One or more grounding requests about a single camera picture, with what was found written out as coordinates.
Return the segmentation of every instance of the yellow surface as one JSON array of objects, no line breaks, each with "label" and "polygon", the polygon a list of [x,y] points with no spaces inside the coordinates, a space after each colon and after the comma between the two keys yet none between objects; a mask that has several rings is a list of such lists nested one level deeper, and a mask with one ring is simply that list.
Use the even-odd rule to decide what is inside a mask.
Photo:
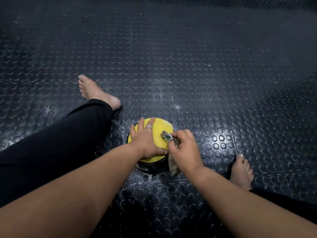
[{"label": "yellow surface", "polygon": [[[144,120],[144,127],[146,126],[146,124],[149,120],[150,119]],[[156,118],[154,121],[154,124],[153,124],[153,141],[157,147],[167,149],[167,142],[164,141],[161,137],[161,133],[163,132],[163,130],[165,130],[168,133],[172,133],[173,132],[172,124],[170,124],[169,122],[167,122],[164,119]],[[131,142],[131,137],[129,135],[128,143],[130,143],[130,142]],[[165,156],[154,156],[150,159],[141,160],[141,161],[145,162],[145,163],[153,163],[153,162],[156,162],[156,161],[163,159],[164,157]]]}]

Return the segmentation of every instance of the silver ring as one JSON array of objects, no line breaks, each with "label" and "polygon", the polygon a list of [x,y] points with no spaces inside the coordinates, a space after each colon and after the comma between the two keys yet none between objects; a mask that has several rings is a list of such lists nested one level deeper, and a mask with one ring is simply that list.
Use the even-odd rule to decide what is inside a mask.
[{"label": "silver ring", "polygon": [[153,127],[152,127],[152,126],[150,126],[150,125],[146,125],[146,126],[144,127],[144,129],[146,129],[146,128],[150,128],[150,129],[152,129],[152,130],[153,130]]}]

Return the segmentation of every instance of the black pants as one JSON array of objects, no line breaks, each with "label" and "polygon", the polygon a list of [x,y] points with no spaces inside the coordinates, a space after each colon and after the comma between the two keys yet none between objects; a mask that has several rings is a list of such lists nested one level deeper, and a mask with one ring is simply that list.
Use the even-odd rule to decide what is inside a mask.
[{"label": "black pants", "polygon": [[[95,159],[112,115],[107,103],[92,99],[0,152],[0,207]],[[251,192],[317,224],[315,204],[263,189]]]}]

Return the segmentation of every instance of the rubber floor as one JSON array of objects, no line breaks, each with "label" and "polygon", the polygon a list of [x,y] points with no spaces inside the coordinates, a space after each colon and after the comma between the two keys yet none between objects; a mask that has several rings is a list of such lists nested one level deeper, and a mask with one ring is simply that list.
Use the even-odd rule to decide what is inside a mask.
[{"label": "rubber floor", "polygon": [[[254,187],[317,203],[317,13],[313,1],[2,0],[0,150],[85,101],[85,74],[121,99],[103,152],[141,117],[195,135],[229,176],[242,152]],[[137,169],[93,237],[222,237],[184,175]]]}]

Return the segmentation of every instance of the foot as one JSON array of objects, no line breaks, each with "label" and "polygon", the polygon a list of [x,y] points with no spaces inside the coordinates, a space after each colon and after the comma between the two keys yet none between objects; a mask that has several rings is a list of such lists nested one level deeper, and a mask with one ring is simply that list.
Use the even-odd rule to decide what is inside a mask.
[{"label": "foot", "polygon": [[111,106],[113,110],[120,108],[121,102],[118,98],[102,91],[97,83],[87,78],[85,75],[78,76],[78,83],[81,95],[88,101],[91,99],[100,99]]},{"label": "foot", "polygon": [[253,180],[253,170],[250,169],[248,160],[242,154],[236,156],[236,161],[232,165],[230,181],[240,186],[242,189],[250,190]]}]

